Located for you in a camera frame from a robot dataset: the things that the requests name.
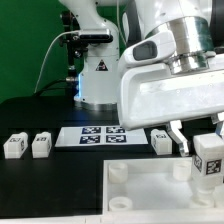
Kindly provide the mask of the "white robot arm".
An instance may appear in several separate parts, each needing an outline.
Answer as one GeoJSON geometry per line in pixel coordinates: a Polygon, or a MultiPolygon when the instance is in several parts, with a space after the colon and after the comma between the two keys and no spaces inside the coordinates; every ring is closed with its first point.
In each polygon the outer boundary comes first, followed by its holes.
{"type": "Polygon", "coordinates": [[[78,104],[115,105],[120,125],[164,125],[188,155],[186,120],[209,117],[224,139],[224,0],[59,0],[90,42],[78,104]]]}

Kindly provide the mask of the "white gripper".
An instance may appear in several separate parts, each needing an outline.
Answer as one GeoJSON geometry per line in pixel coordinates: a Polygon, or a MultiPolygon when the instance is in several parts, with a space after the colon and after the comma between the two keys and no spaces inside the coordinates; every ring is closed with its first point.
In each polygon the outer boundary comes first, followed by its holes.
{"type": "Polygon", "coordinates": [[[127,71],[119,86],[120,125],[132,130],[167,123],[182,157],[189,155],[189,147],[181,121],[212,115],[215,133],[224,139],[224,54],[208,62],[207,70],[180,76],[164,63],[127,71]]]}

